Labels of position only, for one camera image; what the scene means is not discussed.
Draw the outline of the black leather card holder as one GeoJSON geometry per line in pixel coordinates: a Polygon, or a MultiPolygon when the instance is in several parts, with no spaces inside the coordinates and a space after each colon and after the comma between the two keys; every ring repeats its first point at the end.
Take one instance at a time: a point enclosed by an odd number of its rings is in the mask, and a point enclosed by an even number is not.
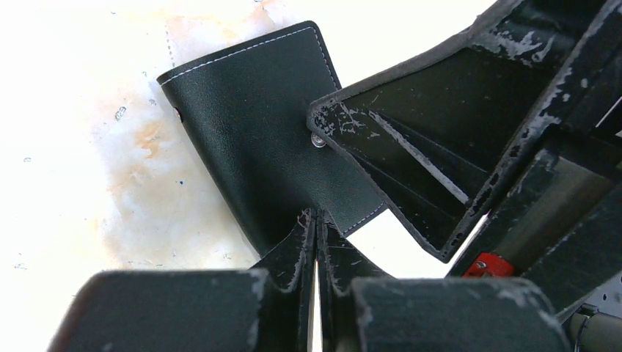
{"type": "Polygon", "coordinates": [[[310,104],[340,88],[316,23],[202,56],[157,82],[260,256],[305,209],[327,211],[344,235],[385,210],[347,160],[312,143],[310,104]]]}

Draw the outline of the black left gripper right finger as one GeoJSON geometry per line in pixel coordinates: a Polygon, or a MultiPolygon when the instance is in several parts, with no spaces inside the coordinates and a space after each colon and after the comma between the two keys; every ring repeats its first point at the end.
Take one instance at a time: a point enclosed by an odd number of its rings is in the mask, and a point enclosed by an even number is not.
{"type": "Polygon", "coordinates": [[[569,351],[539,287],[520,278],[397,279],[316,216],[324,351],[569,351]]]}

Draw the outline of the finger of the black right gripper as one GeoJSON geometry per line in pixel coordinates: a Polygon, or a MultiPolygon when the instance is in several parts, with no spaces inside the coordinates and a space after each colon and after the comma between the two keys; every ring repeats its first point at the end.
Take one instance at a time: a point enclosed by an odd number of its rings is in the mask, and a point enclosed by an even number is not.
{"type": "Polygon", "coordinates": [[[432,49],[312,103],[310,130],[446,263],[552,128],[612,103],[611,1],[497,1],[432,49]]]}

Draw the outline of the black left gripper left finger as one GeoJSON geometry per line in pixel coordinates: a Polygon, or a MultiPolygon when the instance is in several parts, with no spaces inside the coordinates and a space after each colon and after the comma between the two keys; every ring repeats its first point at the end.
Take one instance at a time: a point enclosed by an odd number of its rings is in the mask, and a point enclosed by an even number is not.
{"type": "Polygon", "coordinates": [[[248,269],[102,271],[50,351],[310,351],[317,213],[248,269]]]}

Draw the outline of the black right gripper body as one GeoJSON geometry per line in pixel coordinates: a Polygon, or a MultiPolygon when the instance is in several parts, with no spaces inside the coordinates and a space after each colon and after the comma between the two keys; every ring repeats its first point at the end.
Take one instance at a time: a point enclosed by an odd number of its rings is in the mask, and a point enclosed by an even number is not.
{"type": "Polygon", "coordinates": [[[570,315],[621,270],[621,3],[561,1],[573,43],[492,175],[491,210],[450,269],[499,265],[570,315]]]}

